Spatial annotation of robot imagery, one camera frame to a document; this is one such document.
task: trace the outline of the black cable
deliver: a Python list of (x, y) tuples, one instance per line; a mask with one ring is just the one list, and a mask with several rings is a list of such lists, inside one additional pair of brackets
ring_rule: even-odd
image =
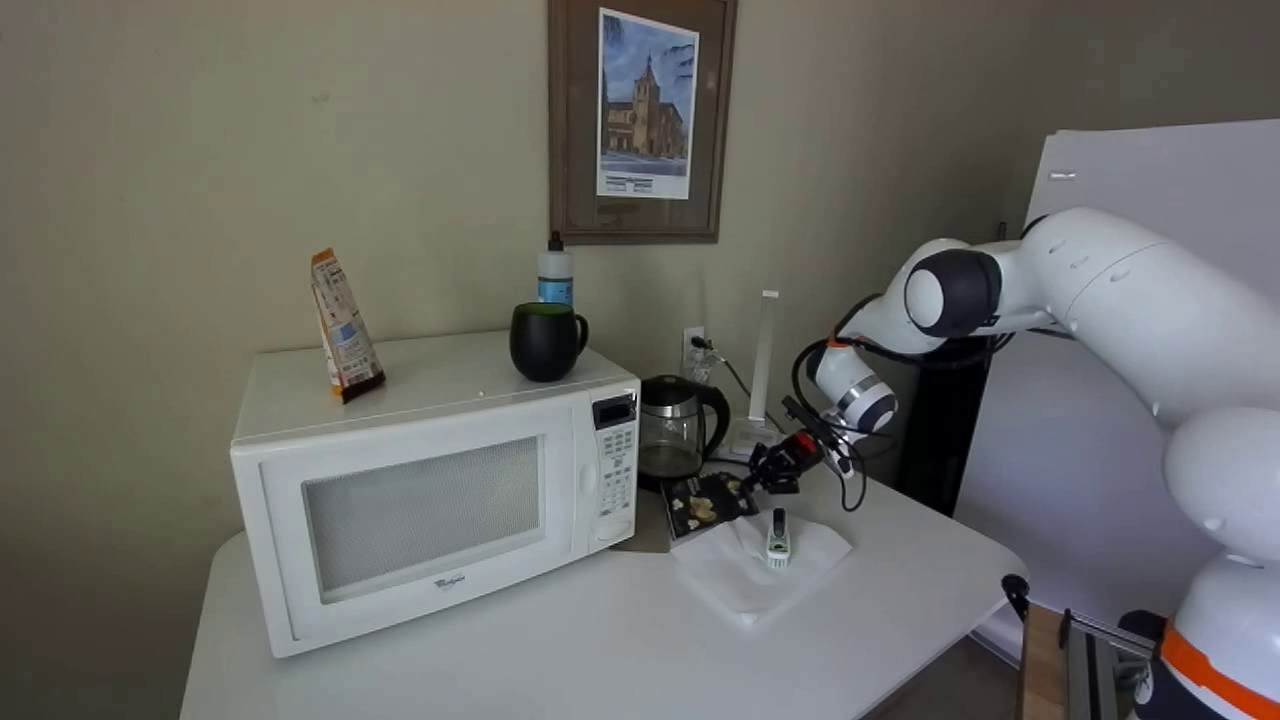
[(847, 504), (847, 480), (837, 470), (837, 483), (839, 483), (839, 509), (842, 513), (858, 513), (864, 509), (864, 499), (868, 499), (868, 470), (855, 470), (858, 474), (858, 486), (855, 486), (855, 499)]
[(737, 388), (751, 401), (748, 380), (731, 369), (726, 354), (717, 352), (717, 345), (711, 345), (707, 335), (695, 335), (691, 345), (695, 345), (699, 352), (711, 352), (711, 354), (726, 369), (726, 376), (737, 380)]
[(1033, 235), (1033, 226), (1036, 226), (1036, 223), (1044, 223), (1044, 220), (1049, 220), (1049, 217), (1033, 217), (1033, 220), (1024, 223), (1024, 241), (1027, 241), (1027, 235)]
[(953, 361), (939, 361), (939, 354), (901, 354), (901, 352), (887, 352), (887, 346), (880, 346), (880, 345), (858, 345), (858, 346), (872, 352), (872, 354), (882, 354), (882, 361), (897, 361), (897, 365), (930, 373), (930, 369), (964, 369), (964, 365), (974, 365), (974, 361), (992, 361), (1003, 345), (1012, 345), (1012, 333), (1007, 333), (1007, 335), (955, 335), (955, 340), (986, 340), (986, 345), (974, 346), (974, 352), (966, 352), (966, 354), (953, 354)]
[(842, 328), (858, 307), (868, 307), (875, 296), (882, 296), (882, 293), (858, 296), (858, 299), (837, 318), (833, 335), (839, 335), (839, 328)]
[(808, 403), (803, 385), (800, 385), (800, 369), (808, 365), (810, 352), (827, 346), (827, 340), (810, 340), (800, 346), (800, 354), (793, 361), (793, 395), (800, 401), (803, 410), (818, 415), (817, 403)]

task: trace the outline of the white panel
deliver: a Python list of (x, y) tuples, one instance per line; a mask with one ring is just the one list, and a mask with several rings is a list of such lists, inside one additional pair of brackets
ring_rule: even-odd
[[(1280, 121), (1055, 132), (1027, 220), (1116, 211), (1280, 299), (1277, 168)], [(1020, 335), (992, 361), (955, 516), (1027, 560), (1041, 605), (1093, 625), (1170, 610), (1216, 552), (1176, 513), (1162, 437), (1140, 401), (1081, 345), (1049, 335)]]

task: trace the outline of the microwave control panel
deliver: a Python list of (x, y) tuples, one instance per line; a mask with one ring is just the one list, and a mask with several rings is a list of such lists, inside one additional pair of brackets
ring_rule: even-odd
[(591, 403), (591, 425), (595, 425), (595, 467), (598, 467), (598, 486), (595, 486), (595, 513), (598, 518), (625, 513), (636, 513), (636, 395), (606, 395)]

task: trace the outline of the microwave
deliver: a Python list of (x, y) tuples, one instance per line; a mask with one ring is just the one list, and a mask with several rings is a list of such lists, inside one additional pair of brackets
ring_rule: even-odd
[(230, 437), (271, 657), (366, 635), (636, 533), (641, 380), (584, 346), (525, 380), (504, 333), (382, 340), (339, 403), (319, 346), (247, 369)]

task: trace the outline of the framed picture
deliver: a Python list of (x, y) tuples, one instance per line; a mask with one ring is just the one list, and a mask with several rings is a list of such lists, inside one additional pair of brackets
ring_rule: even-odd
[(737, 0), (546, 0), (564, 241), (717, 241), (731, 19)]

